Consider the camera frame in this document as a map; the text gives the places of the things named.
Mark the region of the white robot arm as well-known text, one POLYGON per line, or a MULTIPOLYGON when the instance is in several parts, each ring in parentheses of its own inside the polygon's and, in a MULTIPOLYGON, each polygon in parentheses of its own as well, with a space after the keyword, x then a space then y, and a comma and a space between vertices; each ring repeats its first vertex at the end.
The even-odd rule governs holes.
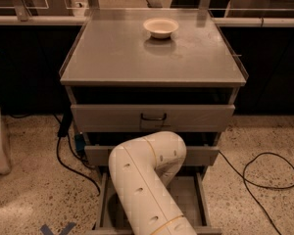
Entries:
POLYGON ((134 235, 197 235, 167 186, 181 169, 186 145, 160 131, 116 146, 109 172, 134 235))

